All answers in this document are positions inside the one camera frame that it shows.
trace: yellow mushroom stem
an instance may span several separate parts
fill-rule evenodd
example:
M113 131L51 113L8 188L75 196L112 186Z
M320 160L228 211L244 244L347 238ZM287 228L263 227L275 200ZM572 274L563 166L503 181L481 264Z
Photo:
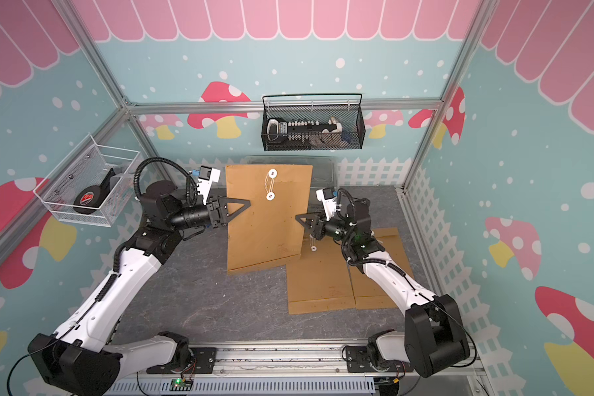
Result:
M236 125L236 117L230 115L216 121L219 139L235 139L242 134Z
M385 137L385 124L384 123L375 125L372 128L372 131L370 132L370 136L368 136L368 138L370 138L370 139L381 139L384 137Z
M440 126L438 127L438 131L436 132L436 135L433 137L433 146L437 149L441 149L442 148L442 138L444 138L446 133L446 125L444 123L441 123Z

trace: gray marble surface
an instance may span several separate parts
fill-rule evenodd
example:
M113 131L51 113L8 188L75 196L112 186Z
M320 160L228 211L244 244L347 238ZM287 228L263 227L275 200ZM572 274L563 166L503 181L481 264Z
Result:
M398 227L414 276L424 271L394 187L348 187L371 201L372 228ZM284 267L227 275L227 229L208 229L182 242L123 314L114 344L174 331L190 342L366 338L385 329L402 330L398 309L288 314Z

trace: wire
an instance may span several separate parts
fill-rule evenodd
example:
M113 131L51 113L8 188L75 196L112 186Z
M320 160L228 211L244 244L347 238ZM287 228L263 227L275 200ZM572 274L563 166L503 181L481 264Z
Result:
M141 383L139 382L139 372L137 371L137 386L139 387L139 390L141 391L141 393L143 393L145 396L151 396L148 395L147 393L143 392L143 389L141 389Z
M404 393L401 393L400 396L408 395L409 392L411 392L418 385L418 383L420 382L420 378L422 378L422 377L421 376L418 376L418 379L416 380L415 384L411 388L409 388L408 390L406 390Z
M473 350L475 351L475 354L473 355L473 360L471 360L470 362L468 362L467 364L463 364L461 366L451 366L451 367L456 367L456 368L463 368L463 367L469 367L471 366L473 363L475 363L475 360L478 359L478 348L475 346L475 341L473 341L473 337L471 337L471 335L469 334L469 332L464 328L463 325L460 324L460 322L456 321L455 318L453 316L451 316L448 312L446 312L441 306L437 305L434 301L428 299L427 297L425 297L424 294L422 293L418 293L420 294L420 296L422 296L425 300L427 300L428 302L432 303L433 305L436 306L437 309L441 310L442 312L444 312L447 316L449 316L451 318L452 321L454 321L458 326L460 326L460 328L462 330L464 330L465 334L467 336L469 336L469 338L471 339L471 343L473 344Z
M70 333L75 326L77 325L77 323L75 323L74 325L72 325L70 327L70 329L68 329L67 332L65 332L61 337L59 337L58 339L56 339L55 341L51 342L50 344L36 350L33 351L31 353L27 353L26 355L24 355L23 357L19 358L15 364L13 365L13 367L11 368L11 370L9 370L9 375L7 376L7 393L9 394L9 396L13 396L13 393L11 393L11 375L13 374L13 371L16 369L16 366L24 359L26 359L27 357L34 355L38 352L42 352L43 350L47 349L48 347L52 347L53 345L55 345L59 340L61 340L62 338L64 338L68 333Z

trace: wall mural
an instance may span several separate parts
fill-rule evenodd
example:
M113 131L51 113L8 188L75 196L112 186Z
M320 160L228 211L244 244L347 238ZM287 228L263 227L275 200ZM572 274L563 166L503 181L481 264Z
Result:
M264 94L438 98L478 0L74 0L133 103Z
M501 0L461 86L410 190L440 281L498 396L594 396L594 1Z

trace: light blue wall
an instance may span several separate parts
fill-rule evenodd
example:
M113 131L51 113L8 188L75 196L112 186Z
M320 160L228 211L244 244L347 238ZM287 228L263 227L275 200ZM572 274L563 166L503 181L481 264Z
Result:
M459 144L445 139L442 149L432 147L422 168L471 270L470 283L480 287L477 305L490 305L484 327L499 328L500 345L489 347L495 330L479 325L469 330L475 330L473 337L483 348L495 390L504 389L499 396L517 395L521 386L524 395L571 395L544 344L572 340L546 320L535 290L546 286L594 305L594 198L581 194L586 183L594 183L594 135L569 118L567 105L550 104L536 83L524 83L494 52L479 49L468 73L461 84L467 119ZM495 263L489 246L498 240L484 225L488 217L528 222L537 230L542 261L534 279L524 278L514 257L506 268ZM580 243L589 251L581 252L586 249L579 249ZM473 310L460 293L453 296L461 308L466 305L465 313ZM589 331L594 338L594 323L573 325L577 334ZM499 367L497 361L506 357L509 365ZM575 356L565 361L575 362ZM515 376L501 378L509 376L509 369ZM594 371L581 373L578 364L572 372L574 381L586 375L581 389L594 384ZM577 394L594 394L583 392Z
M72 145L96 131L115 110L82 52L60 57L54 67L35 70L23 86L2 88L0 186L15 179L45 177ZM61 101L60 108L53 98Z
M222 41L212 37L207 41L146 38L137 43L112 38L98 46L131 102L186 103L197 102L212 81L234 85L251 100L282 92L438 98L460 44L446 37L436 41L380 37Z

